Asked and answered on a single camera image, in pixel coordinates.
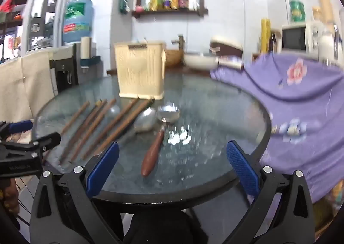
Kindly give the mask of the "left hand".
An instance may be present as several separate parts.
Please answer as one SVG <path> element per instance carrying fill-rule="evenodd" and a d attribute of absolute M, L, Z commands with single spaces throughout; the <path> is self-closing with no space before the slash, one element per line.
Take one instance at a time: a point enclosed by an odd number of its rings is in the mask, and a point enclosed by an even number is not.
<path fill-rule="evenodd" d="M 18 215 L 20 211 L 19 206 L 19 192 L 16 187 L 15 178 L 11 178 L 7 181 L 9 185 L 1 185 L 1 200 L 4 207 L 13 215 Z"/>

